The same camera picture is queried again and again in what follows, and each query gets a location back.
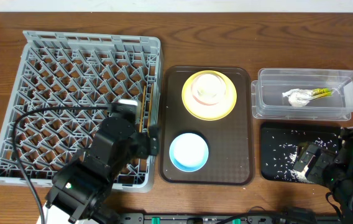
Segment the wooden chopstick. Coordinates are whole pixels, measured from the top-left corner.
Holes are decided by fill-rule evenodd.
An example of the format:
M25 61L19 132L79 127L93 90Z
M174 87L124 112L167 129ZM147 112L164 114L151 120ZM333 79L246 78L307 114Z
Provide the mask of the wooden chopstick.
M143 123L144 123L145 97L146 97L146 86L144 86L144 89L143 89L142 102L141 102L141 107L140 107L140 120L139 120L139 132L140 133L143 130Z
M154 93L154 83L151 84L151 88L150 88L149 112L148 112L148 119L147 119L147 135L148 136L150 136L149 128L150 128L150 121L151 121L153 93Z

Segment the white tissue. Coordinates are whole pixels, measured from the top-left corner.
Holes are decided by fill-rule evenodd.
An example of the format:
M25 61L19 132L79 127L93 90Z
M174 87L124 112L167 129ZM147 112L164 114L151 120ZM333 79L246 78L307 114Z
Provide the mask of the white tissue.
M292 107L306 106L313 97L313 90L292 89L282 93L282 97L287 97Z

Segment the green snack wrapper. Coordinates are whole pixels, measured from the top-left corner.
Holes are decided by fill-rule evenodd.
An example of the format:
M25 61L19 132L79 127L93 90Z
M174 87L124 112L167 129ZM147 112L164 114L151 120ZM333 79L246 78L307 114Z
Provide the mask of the green snack wrapper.
M328 88L317 88L311 91L310 101L316 100L318 98L324 98L332 96L332 90Z

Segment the light blue bowl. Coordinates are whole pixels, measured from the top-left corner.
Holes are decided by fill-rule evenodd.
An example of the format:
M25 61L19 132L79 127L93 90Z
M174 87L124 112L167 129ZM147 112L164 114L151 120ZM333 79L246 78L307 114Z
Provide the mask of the light blue bowl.
M199 134L183 133L171 142L169 156L178 170L196 172L207 163L209 146Z

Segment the yellow plate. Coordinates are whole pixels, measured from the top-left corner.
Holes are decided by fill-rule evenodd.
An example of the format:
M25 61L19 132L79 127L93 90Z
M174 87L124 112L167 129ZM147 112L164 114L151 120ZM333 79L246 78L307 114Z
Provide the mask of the yellow plate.
M216 105L202 105L191 94L193 80L204 73L219 75L226 83L226 94ZM202 70L191 75L183 84L181 98L186 110L198 119L215 121L226 117L235 107L237 102L237 90L230 78L215 70Z

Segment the white cup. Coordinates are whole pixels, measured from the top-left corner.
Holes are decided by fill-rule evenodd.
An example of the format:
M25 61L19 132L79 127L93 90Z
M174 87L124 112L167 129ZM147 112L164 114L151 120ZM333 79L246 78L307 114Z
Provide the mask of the white cup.
M197 92L201 97L215 97L218 94L218 87L220 84L220 80L216 75L204 74L197 80Z

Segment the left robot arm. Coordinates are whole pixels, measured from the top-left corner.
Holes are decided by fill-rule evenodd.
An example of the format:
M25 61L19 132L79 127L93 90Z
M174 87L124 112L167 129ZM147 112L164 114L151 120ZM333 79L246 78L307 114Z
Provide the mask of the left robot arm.
M130 116L110 116L102 121L89 149L81 149L52 179L46 208L68 214L69 223L94 220L119 223L120 216L103 202L116 177L131 160L147 159L159 152L158 127L140 133Z

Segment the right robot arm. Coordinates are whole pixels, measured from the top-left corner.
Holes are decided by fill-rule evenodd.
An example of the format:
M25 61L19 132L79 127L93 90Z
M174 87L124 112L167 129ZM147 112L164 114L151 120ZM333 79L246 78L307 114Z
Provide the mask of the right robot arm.
M312 142L298 146L293 169L304 172L307 181L329 189L340 205L334 207L342 223L353 223L353 128L341 128L340 149L332 151Z

